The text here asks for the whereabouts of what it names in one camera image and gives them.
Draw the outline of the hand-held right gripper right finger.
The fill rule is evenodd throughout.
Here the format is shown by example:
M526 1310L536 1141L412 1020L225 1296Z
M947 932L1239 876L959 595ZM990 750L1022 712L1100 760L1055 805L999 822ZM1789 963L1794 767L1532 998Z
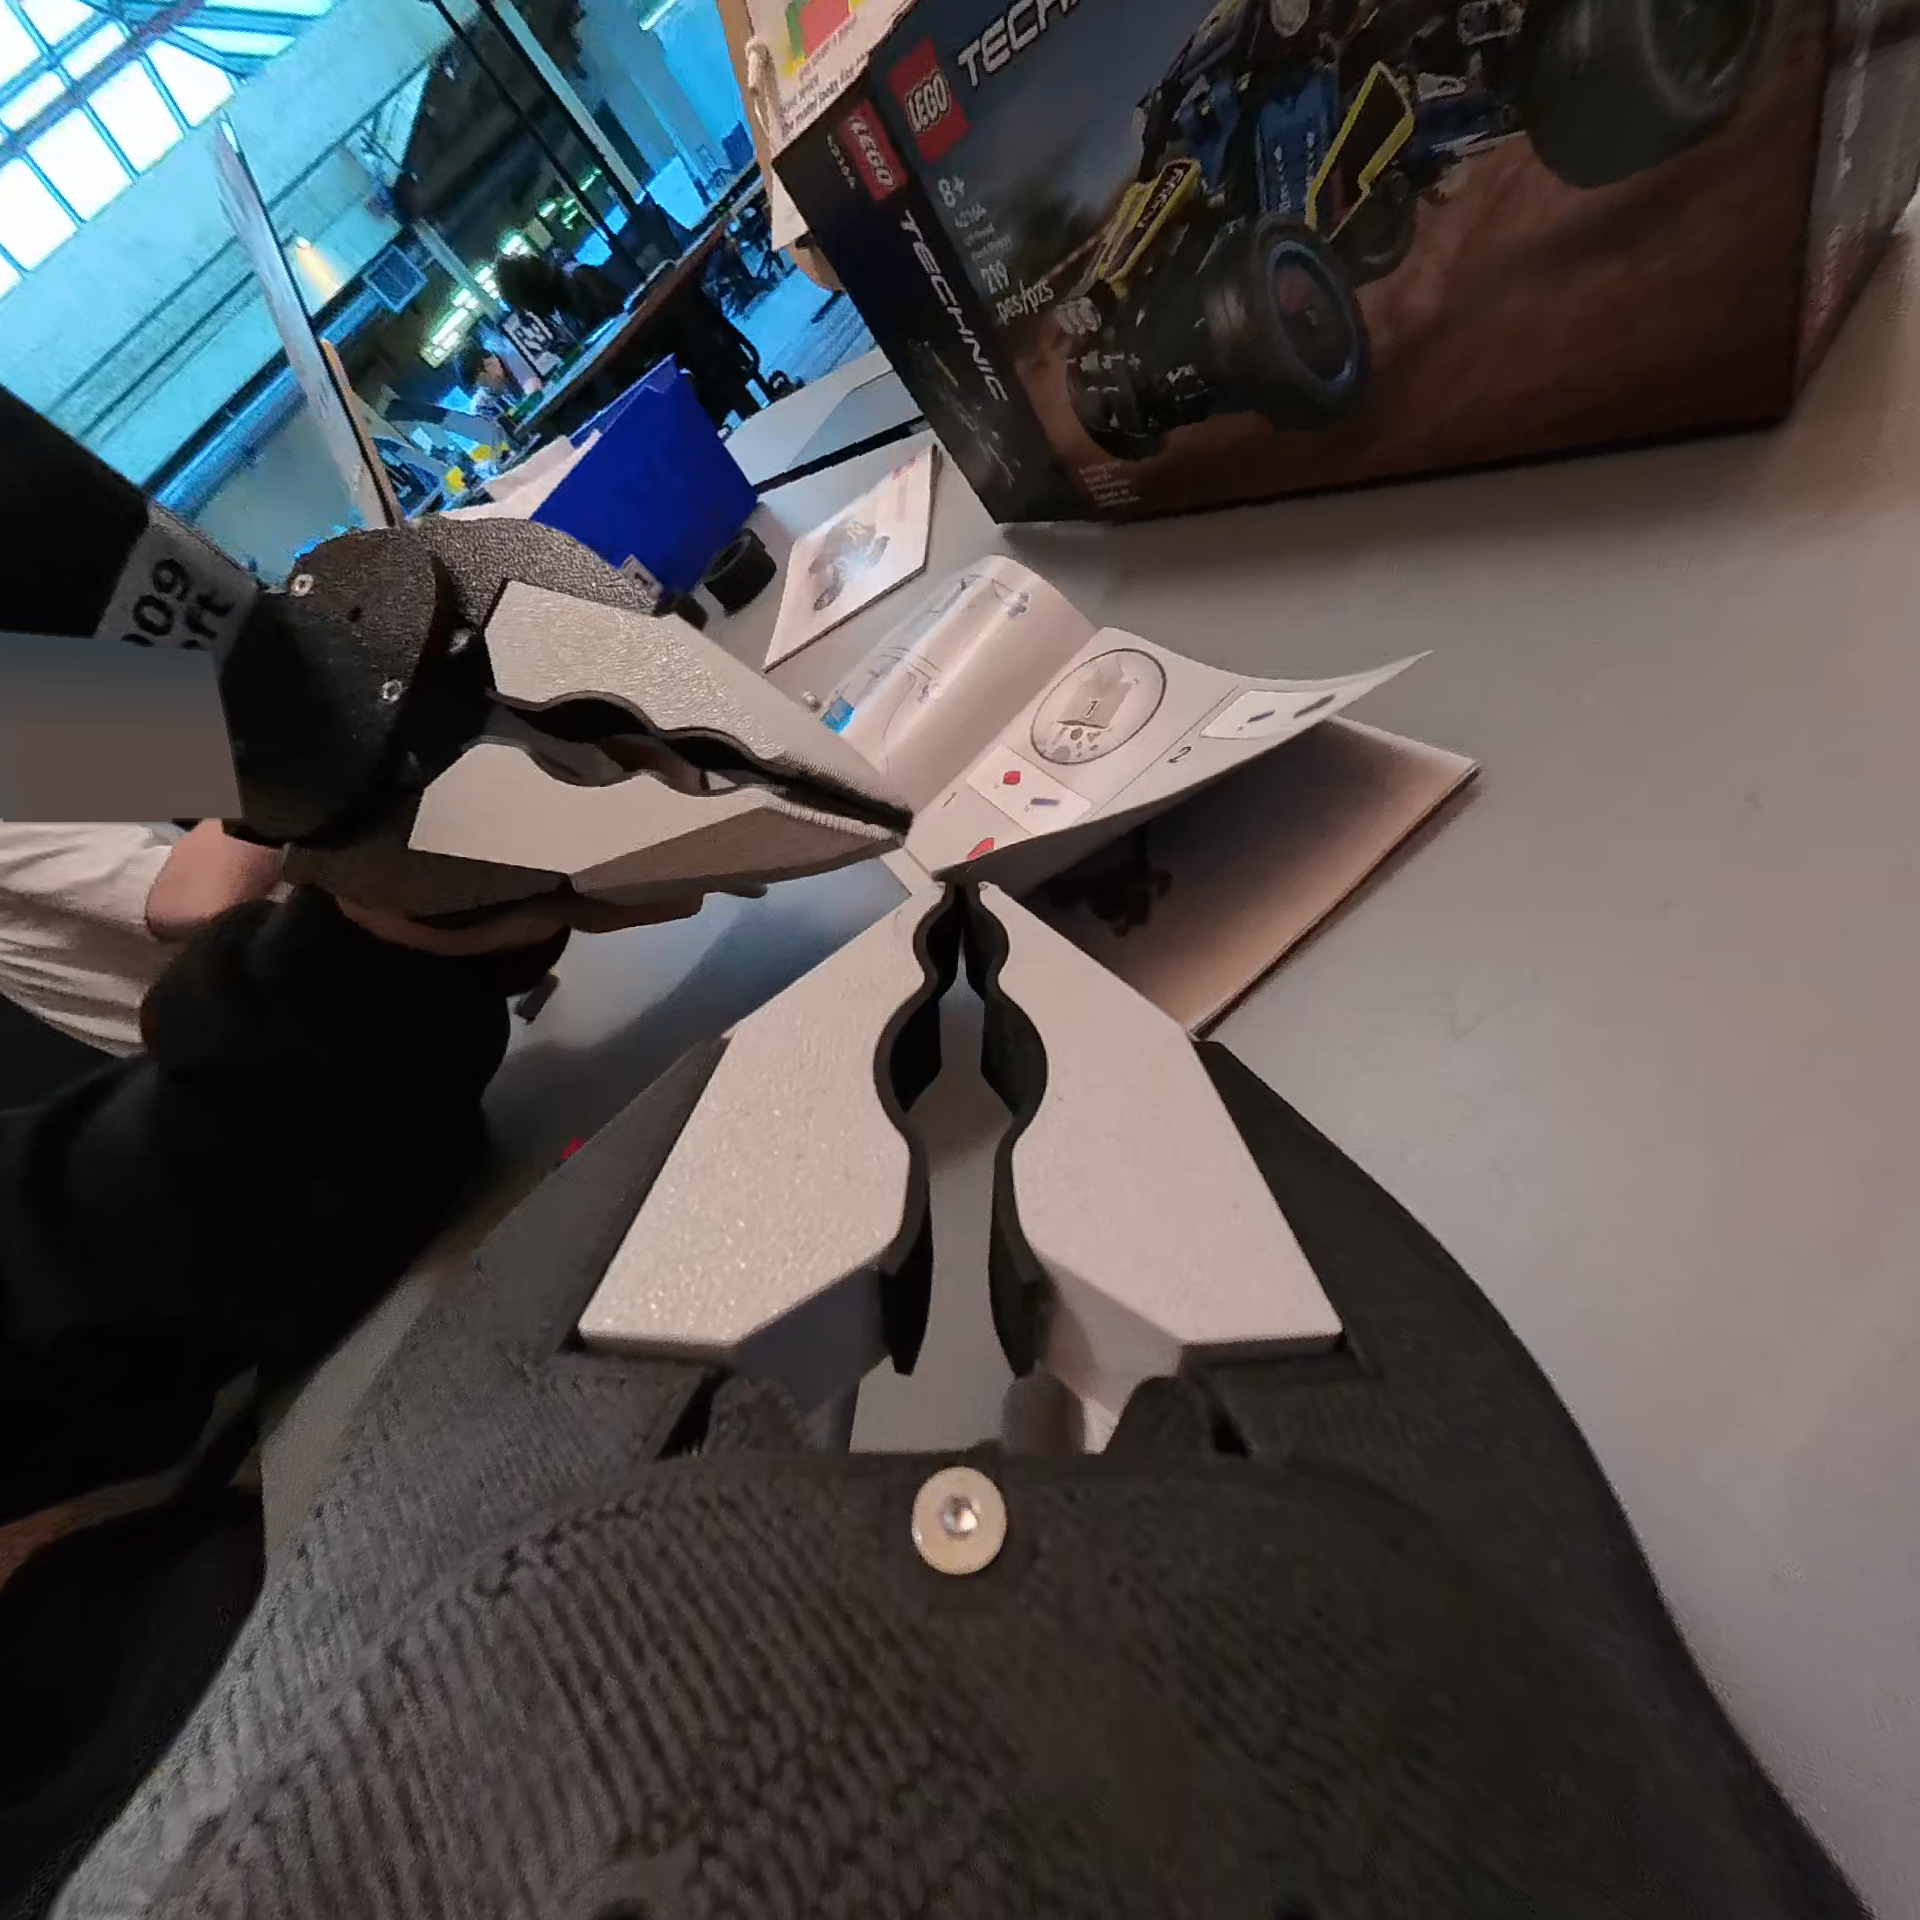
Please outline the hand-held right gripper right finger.
M1181 1023L996 885L966 892L966 976L1009 1115L990 1304L1016 1379L1189 1379L1341 1342Z

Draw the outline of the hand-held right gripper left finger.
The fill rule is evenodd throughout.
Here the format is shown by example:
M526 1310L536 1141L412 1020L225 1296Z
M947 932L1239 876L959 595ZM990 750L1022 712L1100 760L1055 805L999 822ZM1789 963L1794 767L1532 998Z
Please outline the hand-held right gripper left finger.
M932 1176L909 1110L942 1074L959 932L958 887L928 885L726 1036L585 1350L739 1379L919 1367Z

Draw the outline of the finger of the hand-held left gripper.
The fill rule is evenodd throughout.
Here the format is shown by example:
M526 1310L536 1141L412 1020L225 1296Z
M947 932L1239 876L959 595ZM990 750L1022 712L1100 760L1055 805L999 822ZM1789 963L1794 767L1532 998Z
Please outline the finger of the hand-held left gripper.
M526 714L615 707L661 740L707 740L834 814L909 829L910 802L860 749L683 617L514 582L485 625L495 696Z
M667 736L594 784L549 744L485 739L424 786L410 850L644 901L823 876L909 833L909 795L834 736Z

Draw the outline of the instruction booklet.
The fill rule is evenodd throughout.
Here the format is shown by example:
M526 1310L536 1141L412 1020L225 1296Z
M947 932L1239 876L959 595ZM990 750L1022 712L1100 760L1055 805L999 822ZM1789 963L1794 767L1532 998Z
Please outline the instruction booklet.
M990 881L1203 1036L1475 780L1357 718L1411 665L1249 680L990 559L808 703L916 805L909 887Z

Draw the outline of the person's left forearm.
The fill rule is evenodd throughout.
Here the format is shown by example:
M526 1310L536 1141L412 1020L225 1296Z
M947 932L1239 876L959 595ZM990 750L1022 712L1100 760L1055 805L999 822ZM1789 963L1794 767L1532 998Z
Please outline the person's left forearm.
M159 1475L461 1207L565 926L441 953L301 887L204 926L144 1051L5 1115L5 1520Z

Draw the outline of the toy buggy set box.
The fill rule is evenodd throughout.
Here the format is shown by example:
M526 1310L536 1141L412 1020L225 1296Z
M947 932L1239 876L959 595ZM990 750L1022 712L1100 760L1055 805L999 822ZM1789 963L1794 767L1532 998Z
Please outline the toy buggy set box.
M1918 199L1918 4L910 4L770 157L996 522L1782 419Z

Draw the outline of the person's left hand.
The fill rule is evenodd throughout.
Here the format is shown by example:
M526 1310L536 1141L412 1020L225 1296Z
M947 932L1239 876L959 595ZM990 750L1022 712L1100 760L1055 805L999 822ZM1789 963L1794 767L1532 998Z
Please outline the person's left hand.
M281 878L281 853L231 840L222 822L201 822L168 853L148 895L148 926L159 939L180 939L239 904L269 901ZM598 932L604 922L590 901L565 898L514 904L467 926L433 926L333 895L325 895L325 901L384 942L438 958L519 953L575 932Z

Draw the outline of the blue plastic bin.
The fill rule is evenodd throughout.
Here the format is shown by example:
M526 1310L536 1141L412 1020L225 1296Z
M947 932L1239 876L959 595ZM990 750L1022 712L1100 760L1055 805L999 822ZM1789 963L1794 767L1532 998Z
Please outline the blue plastic bin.
M571 452L533 519L664 595L697 591L759 506L673 357L590 419Z

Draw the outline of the small buggy cover booklet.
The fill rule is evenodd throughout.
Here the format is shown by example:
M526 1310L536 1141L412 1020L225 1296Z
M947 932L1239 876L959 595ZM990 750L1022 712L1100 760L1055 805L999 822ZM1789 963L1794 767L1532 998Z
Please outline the small buggy cover booklet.
M932 551L942 452L923 444L787 556L781 612L762 668L805 654L852 614L916 582Z

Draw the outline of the white standing panel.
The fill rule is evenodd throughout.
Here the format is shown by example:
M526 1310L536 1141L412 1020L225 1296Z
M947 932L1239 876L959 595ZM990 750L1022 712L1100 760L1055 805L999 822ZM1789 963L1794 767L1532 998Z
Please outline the white standing panel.
M354 515L368 529L403 524L399 497L365 422L357 411L342 363L305 308L301 282L281 247L274 220L259 194L259 181L253 175L228 114L217 114L213 122L213 173L231 238L274 324L305 411L342 478Z

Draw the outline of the white cloth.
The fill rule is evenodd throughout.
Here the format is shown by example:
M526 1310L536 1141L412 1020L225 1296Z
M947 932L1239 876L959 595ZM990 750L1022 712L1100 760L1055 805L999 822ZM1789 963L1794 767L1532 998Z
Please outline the white cloth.
M5 997L71 1040L142 1051L142 1009L173 963L148 924L171 829L5 822Z

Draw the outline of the paper sheet with brick pictures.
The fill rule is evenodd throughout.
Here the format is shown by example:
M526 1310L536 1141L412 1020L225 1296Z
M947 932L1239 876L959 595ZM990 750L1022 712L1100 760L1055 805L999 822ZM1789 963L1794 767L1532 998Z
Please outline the paper sheet with brick pictures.
M764 157L805 135L865 70L910 4L719 4Z

